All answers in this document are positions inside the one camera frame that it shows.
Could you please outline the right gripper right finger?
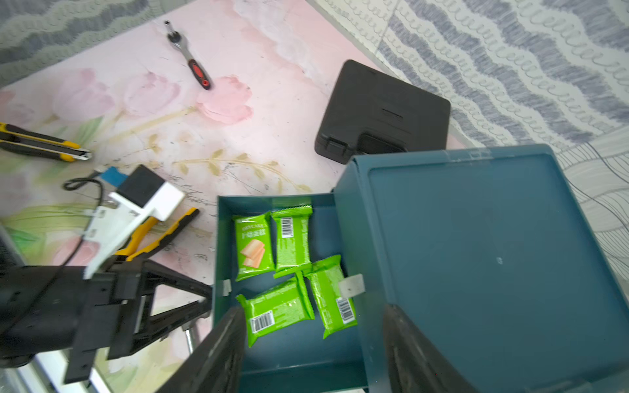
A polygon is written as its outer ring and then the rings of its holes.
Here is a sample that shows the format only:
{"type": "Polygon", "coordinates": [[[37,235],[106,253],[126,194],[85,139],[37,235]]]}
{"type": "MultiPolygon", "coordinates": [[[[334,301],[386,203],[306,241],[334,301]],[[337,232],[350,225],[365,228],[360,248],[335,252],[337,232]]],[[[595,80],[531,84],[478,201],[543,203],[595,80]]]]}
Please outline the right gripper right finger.
{"type": "Polygon", "coordinates": [[[393,392],[476,392],[397,305],[383,314],[383,340],[393,392]]]}

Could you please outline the green cookie packet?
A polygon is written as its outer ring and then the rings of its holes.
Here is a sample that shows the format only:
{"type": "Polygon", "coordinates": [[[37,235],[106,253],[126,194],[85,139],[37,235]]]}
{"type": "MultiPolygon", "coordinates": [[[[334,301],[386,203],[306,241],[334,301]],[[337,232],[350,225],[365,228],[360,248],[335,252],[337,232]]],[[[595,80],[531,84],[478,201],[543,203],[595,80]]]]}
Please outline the green cookie packet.
{"type": "Polygon", "coordinates": [[[341,262],[341,255],[332,255],[315,262],[305,273],[324,325],[324,340],[358,325],[353,301],[344,297],[339,288],[345,279],[341,262]]]}
{"type": "Polygon", "coordinates": [[[301,272],[252,299],[240,294],[236,300],[244,309],[250,348],[261,337],[315,319],[314,307],[301,272]]]}
{"type": "Polygon", "coordinates": [[[238,259],[237,282],[275,272],[269,217],[269,213],[232,217],[238,259]]]}

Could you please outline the green cookie packet barcode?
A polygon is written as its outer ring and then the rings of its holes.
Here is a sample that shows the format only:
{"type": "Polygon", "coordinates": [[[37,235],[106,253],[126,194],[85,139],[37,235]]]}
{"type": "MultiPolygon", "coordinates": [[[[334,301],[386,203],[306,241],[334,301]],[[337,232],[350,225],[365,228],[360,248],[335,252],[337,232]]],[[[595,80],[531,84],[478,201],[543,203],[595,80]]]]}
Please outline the green cookie packet barcode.
{"type": "Polygon", "coordinates": [[[312,206],[295,206],[271,213],[276,225],[274,278],[311,270],[309,222],[312,206]]]}

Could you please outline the teal drawer cabinet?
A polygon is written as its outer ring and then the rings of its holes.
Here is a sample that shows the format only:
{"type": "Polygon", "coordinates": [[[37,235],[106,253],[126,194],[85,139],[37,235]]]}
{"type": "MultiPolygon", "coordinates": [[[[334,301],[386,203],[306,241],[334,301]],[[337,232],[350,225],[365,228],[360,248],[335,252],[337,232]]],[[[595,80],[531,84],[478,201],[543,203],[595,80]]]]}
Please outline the teal drawer cabinet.
{"type": "Polygon", "coordinates": [[[478,391],[627,391],[627,299],[550,147],[358,156],[334,200],[370,391],[389,305],[478,391]]]}

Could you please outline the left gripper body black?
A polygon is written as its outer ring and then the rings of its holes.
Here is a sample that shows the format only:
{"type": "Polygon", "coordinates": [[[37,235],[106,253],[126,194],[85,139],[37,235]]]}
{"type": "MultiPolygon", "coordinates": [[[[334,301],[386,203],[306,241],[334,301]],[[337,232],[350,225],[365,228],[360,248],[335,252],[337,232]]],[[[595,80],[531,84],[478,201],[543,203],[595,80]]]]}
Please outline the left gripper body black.
{"type": "Polygon", "coordinates": [[[141,273],[114,266],[92,278],[84,268],[35,266],[1,278],[1,366],[19,368],[39,353],[70,352],[65,383],[90,377],[96,353],[112,359],[147,346],[141,330],[141,273]]]}

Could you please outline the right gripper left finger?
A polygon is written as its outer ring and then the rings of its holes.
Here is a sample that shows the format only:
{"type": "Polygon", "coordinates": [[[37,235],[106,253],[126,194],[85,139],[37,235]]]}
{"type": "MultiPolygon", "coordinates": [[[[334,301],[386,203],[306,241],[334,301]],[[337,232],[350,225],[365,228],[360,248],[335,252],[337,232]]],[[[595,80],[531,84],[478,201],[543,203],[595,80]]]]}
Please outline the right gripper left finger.
{"type": "Polygon", "coordinates": [[[246,317],[234,306],[159,389],[165,393],[237,392],[244,359],[246,317]]]}

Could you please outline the green cookie packet front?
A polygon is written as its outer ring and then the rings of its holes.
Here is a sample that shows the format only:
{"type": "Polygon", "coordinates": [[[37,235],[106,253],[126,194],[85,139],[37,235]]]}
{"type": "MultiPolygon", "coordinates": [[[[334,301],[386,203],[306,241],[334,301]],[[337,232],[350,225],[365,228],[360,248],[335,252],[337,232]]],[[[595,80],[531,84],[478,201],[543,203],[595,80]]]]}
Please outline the green cookie packet front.
{"type": "Polygon", "coordinates": [[[237,282],[275,272],[269,217],[269,213],[232,217],[238,259],[237,282]]]}

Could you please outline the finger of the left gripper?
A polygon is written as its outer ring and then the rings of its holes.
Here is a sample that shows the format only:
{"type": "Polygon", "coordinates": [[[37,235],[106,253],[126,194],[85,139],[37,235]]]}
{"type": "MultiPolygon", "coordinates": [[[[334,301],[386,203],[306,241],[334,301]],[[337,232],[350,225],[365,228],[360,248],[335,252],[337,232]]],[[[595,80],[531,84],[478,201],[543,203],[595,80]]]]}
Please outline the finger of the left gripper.
{"type": "Polygon", "coordinates": [[[142,288],[155,291],[160,285],[186,291],[208,300],[212,299],[213,288],[206,283],[178,273],[151,260],[144,260],[142,267],[142,288]]]}
{"type": "Polygon", "coordinates": [[[177,328],[201,317],[206,318],[211,312],[212,305],[210,299],[204,298],[154,315],[151,315],[151,308],[150,296],[126,301],[121,306],[121,315],[109,347],[108,359],[134,355],[153,342],[168,337],[177,328]]]}

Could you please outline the teal drawer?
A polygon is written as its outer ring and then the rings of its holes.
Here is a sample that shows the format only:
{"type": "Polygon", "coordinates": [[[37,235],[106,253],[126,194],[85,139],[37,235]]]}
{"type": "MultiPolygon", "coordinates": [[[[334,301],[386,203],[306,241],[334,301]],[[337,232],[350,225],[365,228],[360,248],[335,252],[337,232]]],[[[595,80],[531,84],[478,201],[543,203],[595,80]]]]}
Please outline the teal drawer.
{"type": "MultiPolygon", "coordinates": [[[[334,197],[330,193],[301,196],[221,196],[217,201],[216,267],[212,321],[217,324],[243,294],[251,299],[280,284],[271,273],[236,280],[237,248],[234,216],[310,205],[311,260],[343,252],[334,197]]],[[[299,322],[245,345],[241,392],[328,392],[368,386],[362,348],[355,327],[324,338],[320,317],[299,322]]]]}

